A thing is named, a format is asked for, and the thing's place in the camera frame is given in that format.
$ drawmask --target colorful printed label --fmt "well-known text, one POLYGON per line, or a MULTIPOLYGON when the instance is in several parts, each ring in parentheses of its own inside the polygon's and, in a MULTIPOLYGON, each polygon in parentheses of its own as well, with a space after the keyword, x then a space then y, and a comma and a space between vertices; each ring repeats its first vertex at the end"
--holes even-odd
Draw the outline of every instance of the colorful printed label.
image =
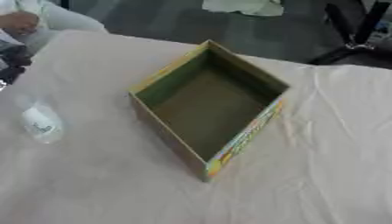
POLYGON ((231 158, 240 154, 245 146, 255 137, 263 126, 282 109, 282 101, 276 101, 269 105, 248 127, 230 141, 215 157, 213 157, 207 167, 206 176, 208 179, 215 176, 221 168, 230 161, 231 158))

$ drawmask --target white pants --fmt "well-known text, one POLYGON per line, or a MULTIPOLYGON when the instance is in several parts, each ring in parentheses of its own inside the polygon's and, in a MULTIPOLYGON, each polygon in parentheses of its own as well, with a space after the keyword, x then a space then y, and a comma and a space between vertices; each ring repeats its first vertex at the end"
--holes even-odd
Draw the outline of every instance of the white pants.
POLYGON ((44 1, 41 25, 36 32, 20 36, 18 39, 27 45, 31 53, 38 52, 55 35, 64 30, 107 32, 103 24, 91 17, 63 9, 54 3, 44 1))

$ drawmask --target open box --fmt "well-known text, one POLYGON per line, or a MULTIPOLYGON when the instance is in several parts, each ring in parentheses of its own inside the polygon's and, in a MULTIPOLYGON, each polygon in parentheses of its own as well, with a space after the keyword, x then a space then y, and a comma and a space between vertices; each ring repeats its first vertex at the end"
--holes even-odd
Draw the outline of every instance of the open box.
POLYGON ((278 114, 287 88, 208 40, 129 92, 140 119, 208 181, 278 114))

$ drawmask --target clear plastic bottle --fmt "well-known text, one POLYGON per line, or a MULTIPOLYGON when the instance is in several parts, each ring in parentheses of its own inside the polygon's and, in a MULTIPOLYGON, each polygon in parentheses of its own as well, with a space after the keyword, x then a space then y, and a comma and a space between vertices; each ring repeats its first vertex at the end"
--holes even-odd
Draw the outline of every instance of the clear plastic bottle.
POLYGON ((63 123, 51 107, 29 96, 18 96, 17 106, 22 109, 21 123, 37 141, 51 144, 63 136, 63 123))

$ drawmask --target floor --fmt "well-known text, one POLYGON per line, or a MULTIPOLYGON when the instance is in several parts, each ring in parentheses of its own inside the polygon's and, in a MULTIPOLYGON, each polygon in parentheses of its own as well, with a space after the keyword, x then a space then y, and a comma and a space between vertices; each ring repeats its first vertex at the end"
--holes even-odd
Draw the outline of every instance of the floor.
MULTIPOLYGON (((214 39, 235 52, 269 59, 305 63, 341 44, 324 21, 326 0, 285 0, 281 17, 212 13, 201 9, 202 0, 71 1, 74 11, 101 20, 113 33, 194 44, 214 39)), ((353 25, 361 21, 353 0, 329 2, 341 5, 353 25)), ((389 67, 363 57, 341 63, 389 67)))

